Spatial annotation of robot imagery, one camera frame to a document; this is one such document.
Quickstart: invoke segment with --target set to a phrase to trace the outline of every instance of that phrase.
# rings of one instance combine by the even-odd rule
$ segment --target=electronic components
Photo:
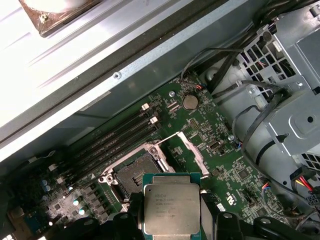
[[[212,151],[215,151],[217,150],[218,148],[220,148],[222,146],[222,143],[220,141],[214,141],[212,142],[210,145],[209,145],[209,148],[212,150]]]
[[[182,105],[186,110],[195,110],[199,104],[199,100],[196,96],[187,95],[182,101]]]
[[[110,166],[99,179],[100,183],[107,183],[118,201],[129,199],[131,193],[138,193],[142,187],[142,177],[145,173],[174,172],[166,162],[167,157],[156,142],[146,142],[129,152]]]
[[[197,81],[192,76],[188,80]],[[88,216],[104,223],[109,215],[128,209],[130,195],[143,189],[146,174],[175,172],[201,173],[201,187],[215,194],[219,209],[236,209],[251,223],[264,207],[259,203],[257,173],[228,140],[226,119],[207,90],[192,96],[196,104],[188,107],[183,102],[190,92],[189,85],[174,79],[69,146],[62,159],[48,164],[49,169],[39,167],[17,179],[12,187],[17,189],[18,203],[24,212],[35,213],[27,225],[36,226],[33,232],[45,231],[49,221],[63,228]],[[186,206],[194,207],[189,202]]]
[[[146,173],[160,173],[152,156],[146,153],[116,173],[116,179],[128,196],[142,189],[142,177]]]
[[[188,239],[200,231],[200,187],[189,175],[148,174],[143,186],[144,224],[147,235]]]
[[[82,200],[83,200],[83,197],[82,196],[79,196],[79,197],[77,197],[74,201],[73,201],[73,205],[74,206],[78,206],[81,202],[82,202]]]

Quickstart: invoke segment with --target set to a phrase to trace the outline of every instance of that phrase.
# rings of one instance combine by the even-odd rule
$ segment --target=green circuit board
[[[189,75],[187,81],[201,84],[195,73]],[[169,96],[170,92],[175,92],[175,96]],[[187,95],[198,98],[198,106],[195,110],[186,110],[183,107],[183,100]],[[261,197],[262,183],[258,179],[258,173],[244,162],[240,149],[228,140],[231,134],[229,124],[210,93],[206,89],[195,90],[192,86],[181,85],[178,78],[160,87],[75,143],[72,146],[74,150],[71,151],[78,151],[86,142],[108,132],[114,125],[140,109],[145,103],[148,103],[158,113],[161,128],[132,146],[132,149],[143,142],[162,140],[182,131],[188,140],[199,149],[205,160],[204,164],[211,176],[202,179],[201,186],[202,189],[214,193],[221,210],[237,213],[248,223],[252,223],[253,219],[263,215],[277,218],[264,207]],[[213,151],[208,146],[216,140],[223,141],[223,145],[218,151]],[[168,139],[161,145],[161,148],[168,152],[168,161],[174,166],[176,172],[201,172],[194,161],[194,154],[178,137]],[[96,170],[95,175],[101,173],[105,168],[104,166]],[[276,211],[282,211],[281,204],[274,197],[270,198],[269,204]]]
[[[191,84],[202,84],[195,73],[189,74],[187,81]],[[184,102],[186,96],[196,97],[197,105],[195,109],[186,109],[186,103]],[[151,141],[161,141],[177,132],[182,132],[188,141],[196,146],[203,156],[204,165],[210,174],[201,180],[201,189],[214,194],[216,204],[221,211],[236,213],[248,223],[252,223],[255,218],[261,216],[272,216],[279,219],[279,217],[273,215],[264,207],[261,197],[261,187],[263,184],[259,180],[259,174],[244,161],[239,146],[228,139],[228,136],[231,134],[231,129],[210,93],[205,88],[197,89],[189,84],[181,84],[178,78],[163,85],[69,146],[64,153],[64,157],[62,157],[63,160],[68,162],[69,158],[71,159],[73,156],[79,155],[79,152],[81,152],[88,143],[101,139],[106,133],[114,130],[119,123],[130,118],[130,116],[137,111],[141,111],[144,104],[148,104],[149,108],[156,113],[158,120],[157,123],[155,123],[156,130],[151,134],[139,138],[138,141],[125,146],[125,150],[121,151],[116,158],[105,161],[99,167],[79,179],[74,186],[85,185],[103,173],[110,164],[136,149],[141,144]],[[176,135],[164,141],[160,145],[160,148],[165,153],[167,162],[177,173],[201,173],[195,161],[194,153],[187,149],[182,140]],[[123,164],[125,165],[141,159],[144,154],[145,152],[138,152],[129,157]],[[60,186],[56,181],[57,176],[55,176],[55,174],[57,173],[54,173],[54,171],[49,172],[48,168],[38,171],[41,173],[37,173],[36,176],[30,176],[30,179],[37,178],[39,179],[38,182],[41,179],[48,180],[48,182],[52,183],[51,187],[53,191],[47,193],[41,192],[39,194],[34,192],[34,199],[32,199],[32,201],[36,200],[39,204],[33,209],[24,209],[25,212],[37,212],[37,214],[41,213],[42,216],[50,212],[51,219],[58,213],[68,216],[64,218],[64,225],[67,224],[66,221],[71,222],[79,218],[79,215],[73,214],[75,207],[70,206],[71,203],[66,203],[66,200],[63,199],[64,193],[66,191],[68,192],[68,185]],[[94,184],[95,188],[103,192],[101,198],[106,202],[108,215],[122,209],[122,205],[117,201],[108,184],[99,183],[98,180],[96,180]],[[44,187],[45,186],[39,187],[37,191],[43,191]],[[77,194],[86,195],[86,188],[87,186],[79,189]],[[267,194],[269,196],[269,205],[277,212],[282,212],[280,202],[270,191],[268,191]],[[90,200],[85,199],[85,201],[86,204],[90,205]],[[59,210],[55,211],[54,206],[57,206],[57,204],[59,204]],[[92,214],[94,215],[95,210],[96,209],[92,210],[90,213],[91,216]],[[104,218],[99,217],[100,216],[97,218],[103,222]],[[290,224],[287,219],[280,220],[288,225]],[[43,232],[46,230],[46,227],[47,225],[39,226],[39,229]]]

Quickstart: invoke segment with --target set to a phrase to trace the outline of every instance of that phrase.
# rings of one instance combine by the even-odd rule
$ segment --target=black dimm slot
[[[94,139],[93,141],[91,141],[90,143],[88,143],[86,146],[82,147],[82,150],[76,155],[74,156],[74,158],[79,158],[81,157],[81,155],[85,154],[86,151],[90,150],[92,147],[94,148],[97,144],[101,144],[101,141],[104,142],[106,140],[108,140],[108,138],[110,138],[111,136],[113,136],[114,134],[117,134],[116,132],[119,129],[122,129],[123,127],[125,127],[127,124],[132,124],[134,125],[135,122],[134,121],[139,121],[139,119],[137,120],[137,118],[141,118],[143,117],[146,113],[148,113],[148,111],[145,112],[136,112],[134,114],[132,114],[130,117],[126,118],[124,121],[120,122],[119,124],[117,124],[116,126],[114,126],[107,134],[104,134],[100,137],[98,137],[97,139]]]
[[[133,140],[132,142],[135,142],[135,138],[140,137],[140,135],[144,135],[145,136],[145,133],[143,133],[143,129],[142,129],[142,132],[141,132],[141,129],[138,129],[134,135],[132,135],[131,137],[129,137],[127,139],[127,141],[123,141],[120,144],[118,144],[117,146],[113,147],[110,151],[102,153],[99,156],[99,158],[96,158],[96,160],[94,160],[92,162],[88,162],[86,164],[86,166],[83,167],[83,168],[86,168],[86,169],[82,168],[83,169],[82,171],[81,170],[79,171],[79,169],[77,169],[76,171],[71,172],[70,176],[71,177],[77,177],[77,176],[81,175],[82,172],[88,172],[88,171],[90,173],[91,170],[88,170],[88,168],[91,169],[95,165],[99,164],[99,162],[102,162],[102,164],[104,164],[105,163],[104,159],[106,159],[106,158],[108,160],[108,159],[112,159],[112,158],[116,157],[117,154],[119,154],[122,151],[124,151],[125,149],[127,149],[126,146],[128,146],[128,142],[129,142],[129,144],[132,144],[130,142],[130,140]]]
[[[117,135],[114,135],[111,139],[109,139],[107,142],[104,142],[102,145],[98,145],[95,148],[93,148],[90,151],[87,151],[83,156],[82,159],[78,162],[76,162],[75,164],[79,164],[83,161],[86,161],[89,158],[94,158],[96,157],[96,155],[103,151],[107,151],[109,148],[112,147],[112,145],[116,144],[118,141],[121,141],[122,139],[126,139],[127,135],[132,134],[131,132],[135,131],[136,128],[138,128],[141,125],[147,126],[149,124],[149,120],[150,118],[141,118],[141,120],[139,121],[139,123],[136,124],[136,126],[132,127],[131,129],[124,129],[122,130],[120,133],[117,133]]]
[[[152,116],[146,118],[146,117],[141,117],[141,115],[144,114],[140,114],[140,117],[136,117],[134,119],[134,122],[130,122],[130,126],[123,126],[125,128],[123,128],[120,132],[117,132],[116,135],[113,135],[113,138],[109,139],[108,142],[105,142],[102,146],[101,145],[97,145],[95,148],[92,148],[90,151],[88,150],[87,152],[84,153],[84,156],[82,155],[82,159],[70,159],[68,162],[64,162],[63,165],[60,166],[60,169],[65,169],[63,171],[61,171],[62,173],[67,171],[69,172],[70,169],[75,168],[77,165],[79,164],[83,164],[83,161],[87,159],[87,157],[89,156],[89,154],[91,154],[92,152],[94,152],[95,150],[99,149],[99,148],[103,148],[104,145],[108,145],[110,144],[110,142],[115,141],[119,136],[118,134],[127,134],[128,133],[128,128],[131,128],[131,130],[134,130],[137,126],[143,124],[145,121],[149,121],[150,118],[152,118]]]
[[[128,150],[132,145],[138,143],[139,141],[143,140],[144,138],[146,138],[146,136],[149,136],[150,134],[154,133],[157,130],[157,128],[155,126],[152,126],[151,129],[148,129],[148,131],[137,134],[138,137],[132,141],[132,142],[125,142],[123,145],[125,146],[125,148],[120,148],[118,150],[116,150],[115,154],[113,154],[112,156],[109,156],[107,159],[103,158],[98,164],[90,167],[89,169],[86,169],[85,172],[83,172],[82,174],[77,174],[76,177],[74,177],[71,180],[71,184],[76,183],[77,181],[81,180],[82,178],[84,178],[85,176],[87,176],[88,174],[90,174],[92,171],[100,168],[103,164],[105,164],[108,160],[112,160],[113,158],[117,159],[119,158],[119,154],[121,152],[125,152],[126,150]]]
[[[91,155],[90,158],[94,158],[95,159],[94,161],[90,161],[90,158],[87,158],[87,161],[82,161],[80,163],[80,165],[73,165],[69,169],[68,173],[71,174],[71,175],[74,175],[73,172],[79,172],[79,169],[86,168],[88,165],[95,163],[96,161],[99,160],[99,158],[101,158],[102,156],[106,155],[106,153],[110,153],[115,148],[123,145],[123,143],[125,143],[126,140],[128,138],[130,138],[130,136],[134,136],[134,135],[140,133],[142,130],[146,129],[148,127],[148,125],[149,125],[149,120],[147,120],[143,124],[139,125],[138,127],[135,127],[133,129],[131,129],[131,131],[126,132],[123,136],[121,136],[120,138],[114,140],[112,142],[112,144],[109,143],[109,145],[107,147],[100,148],[98,151],[95,152],[96,155]]]

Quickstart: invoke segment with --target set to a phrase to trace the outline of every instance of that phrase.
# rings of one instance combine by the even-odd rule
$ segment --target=wire
[[[262,186],[262,189],[265,189],[265,188],[267,188],[267,187],[269,187],[269,183],[266,183],[265,185],[263,185],[263,186]]]
[[[271,140],[270,142],[268,142],[261,150],[260,152],[258,153],[258,155],[256,156],[256,159],[255,159],[255,164],[257,164],[259,166],[260,164],[260,161],[261,161],[261,158],[262,156],[265,154],[265,152],[271,148],[273,145],[275,145],[275,141]]]
[[[315,4],[316,2],[318,2],[319,0],[305,0],[305,1],[302,1],[300,3],[298,3],[294,8],[291,9],[291,11],[295,11],[295,10],[298,10],[298,9],[302,9],[302,8],[305,8],[311,4]]]
[[[258,86],[260,88],[265,88],[265,89],[270,89],[271,91],[273,92],[277,92],[279,91],[281,88],[276,86],[276,85],[272,85],[272,84],[268,84],[268,83],[265,83],[265,82],[260,82],[260,81],[251,81],[251,80],[244,80],[244,81],[241,81],[242,82],[242,85],[238,85],[238,84],[232,84],[231,86],[227,87],[225,90],[222,90],[220,92],[217,92],[215,94],[212,95],[212,97],[214,99],[216,98],[219,98],[225,94],[228,94],[230,92],[232,92],[233,90],[237,89],[237,88],[241,88],[242,86],[247,86],[247,85],[255,85],[255,86]]]
[[[251,105],[251,106],[247,107],[245,110],[241,111],[237,116],[235,116],[235,118],[234,118],[234,120],[233,120],[233,122],[232,122],[232,126],[231,126],[231,128],[232,128],[232,135],[234,136],[234,141],[235,141],[237,144],[241,143],[241,141],[239,140],[239,138],[238,138],[237,135],[236,135],[236,123],[237,123],[238,119],[239,119],[242,115],[246,114],[246,113],[249,112],[251,109],[256,109],[258,112],[261,113],[261,110],[260,110],[256,105]]]
[[[243,159],[256,171],[258,171],[264,178],[266,178],[266,180],[269,183],[274,184],[275,186],[277,186],[278,188],[281,188],[282,190],[286,191],[287,193],[297,197],[299,200],[301,200],[302,202],[304,202],[306,205],[309,206],[309,202],[300,194],[292,191],[291,189],[283,186],[280,182],[278,182],[277,180],[275,180],[273,177],[271,177],[269,174],[267,174],[264,170],[262,170],[258,165],[256,165],[253,161],[253,159],[251,158],[251,156],[249,155],[249,153],[246,151],[246,146],[251,138],[251,136],[253,135],[253,133],[255,132],[255,130],[257,129],[257,127],[260,125],[260,123],[266,118],[266,116],[269,115],[269,113],[272,112],[272,110],[274,108],[277,107],[278,103],[281,100],[281,94],[279,92],[277,92],[276,94],[274,94],[273,99],[271,100],[271,102],[266,106],[266,108],[260,113],[260,115],[256,118],[256,120],[253,122],[253,124],[249,127],[247,134],[244,138],[244,141],[242,143],[242,148],[241,148],[241,153],[243,155]]]
[[[305,187],[305,185],[304,185],[302,182],[300,182],[299,180],[295,180],[295,182],[296,182],[297,184],[300,184],[300,185],[302,185],[302,186]]]
[[[301,176],[299,179],[310,191],[314,190],[313,187],[307,182],[304,176]]]
[[[284,4],[287,4],[291,0],[283,0],[272,2],[267,4],[265,7],[261,8],[254,16],[253,16],[253,23],[255,26],[259,26],[264,18],[270,14],[275,8],[282,7]]]
[[[295,230],[299,230],[299,228],[301,228],[301,227],[303,226],[303,224],[305,224],[305,222],[306,222],[309,218],[311,218],[311,216],[312,216],[313,214],[315,214],[315,213],[317,213],[317,212],[316,212],[316,211],[312,211],[312,212],[310,212],[307,216],[305,216],[305,218],[302,219],[302,220],[299,222],[299,224],[295,227]]]
[[[205,48],[203,49],[202,51],[200,51],[198,54],[196,54],[188,63],[187,65],[184,67],[184,69],[182,70],[181,72],[181,75],[180,75],[180,81],[183,83],[183,84],[188,84],[190,86],[193,86],[195,88],[197,88],[197,86],[200,86],[200,85],[196,85],[196,84],[192,84],[192,83],[188,83],[185,81],[184,79],[184,75],[186,73],[186,71],[188,70],[188,68],[192,65],[192,63],[198,58],[200,57],[202,54],[206,53],[206,52],[209,52],[209,51],[224,51],[224,52],[237,52],[237,53],[242,53],[244,50],[243,49],[237,49],[237,48],[219,48],[219,47],[208,47],[208,48]]]
[[[246,131],[244,140],[242,142],[242,149],[247,147],[247,144],[258,128],[258,126],[263,122],[263,120],[277,107],[277,105],[282,100],[282,94],[280,92],[276,92],[271,100],[271,102],[264,108],[264,110],[258,115],[258,117],[254,120],[252,125]]]
[[[261,190],[261,196],[262,196],[262,200],[264,202],[264,205],[266,206],[267,209],[269,209],[269,211],[271,211],[273,214],[277,215],[278,217],[281,217],[281,218],[287,218],[287,219],[300,219],[300,218],[306,218],[308,216],[308,214],[299,214],[299,215],[296,215],[296,216],[289,216],[289,215],[284,215],[284,214],[280,214],[278,213],[277,211],[275,211],[272,207],[269,206],[268,204],[268,200],[266,198],[266,194],[265,194],[265,190],[270,190],[271,187],[266,187],[266,188],[263,188]]]
[[[257,31],[270,23],[276,16],[290,12],[296,9],[300,9],[302,7],[305,7],[309,4],[315,3],[315,0],[307,0],[307,1],[298,1],[298,0],[282,0],[278,2],[271,2],[270,5],[266,5],[262,8],[262,14],[257,13],[254,17],[254,21],[256,22],[256,26],[253,26],[249,29],[249,31],[246,32],[246,34],[235,44],[232,45],[232,47],[235,48],[245,48],[250,42],[252,42],[257,37]],[[220,69],[217,71],[217,73],[214,75],[212,80],[208,83],[207,89],[213,93],[214,90],[217,88],[217,86],[222,82],[225,75],[227,74],[229,68],[233,64],[233,62],[237,59],[238,54],[231,53],[223,62]]]

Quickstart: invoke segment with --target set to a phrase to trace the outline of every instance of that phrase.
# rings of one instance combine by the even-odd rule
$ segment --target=ventilation holes
[[[309,168],[320,170],[320,156],[308,153],[302,153],[301,156],[305,159]]]

